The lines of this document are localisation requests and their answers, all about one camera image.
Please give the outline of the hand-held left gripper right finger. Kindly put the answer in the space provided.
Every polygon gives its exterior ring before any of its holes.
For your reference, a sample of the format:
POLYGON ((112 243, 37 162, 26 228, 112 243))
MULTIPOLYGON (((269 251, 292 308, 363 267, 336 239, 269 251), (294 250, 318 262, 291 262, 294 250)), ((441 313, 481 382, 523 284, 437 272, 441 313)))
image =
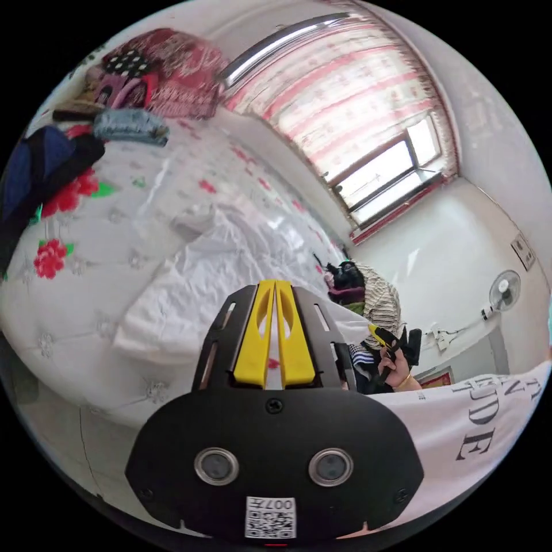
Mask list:
POLYGON ((315 378, 315 368, 303 329, 300 308, 292 285, 275 282, 278 350, 283 387, 308 386, 315 378))

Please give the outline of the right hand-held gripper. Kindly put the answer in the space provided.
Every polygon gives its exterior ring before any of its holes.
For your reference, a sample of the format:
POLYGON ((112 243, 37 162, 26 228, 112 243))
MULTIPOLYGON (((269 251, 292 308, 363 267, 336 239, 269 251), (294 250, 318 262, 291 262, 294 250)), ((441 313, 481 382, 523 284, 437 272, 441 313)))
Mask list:
POLYGON ((388 348, 391 359, 395 360, 395 351, 401 349, 400 340, 392 332, 375 324, 369 324, 372 337, 382 346, 388 348))

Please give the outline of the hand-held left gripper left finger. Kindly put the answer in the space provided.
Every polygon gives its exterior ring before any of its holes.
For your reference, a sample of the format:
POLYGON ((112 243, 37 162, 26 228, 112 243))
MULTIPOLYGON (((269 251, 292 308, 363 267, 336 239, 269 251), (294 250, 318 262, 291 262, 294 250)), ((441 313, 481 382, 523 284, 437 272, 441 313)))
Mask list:
POLYGON ((267 379, 271 344, 275 280, 257 285, 243 340, 233 370, 239 385, 264 385, 267 379))

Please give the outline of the person's right hand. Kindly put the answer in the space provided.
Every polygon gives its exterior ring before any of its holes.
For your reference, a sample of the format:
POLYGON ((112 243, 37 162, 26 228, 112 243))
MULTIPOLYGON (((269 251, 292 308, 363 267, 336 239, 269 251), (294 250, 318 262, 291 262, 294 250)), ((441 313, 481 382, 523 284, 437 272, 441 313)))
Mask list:
POLYGON ((381 361, 378 365, 378 372, 384 383, 389 385, 394 392, 422 390, 421 385, 411 374, 402 349, 397 349, 394 354, 395 360, 392 360, 388 348, 381 348, 381 361))

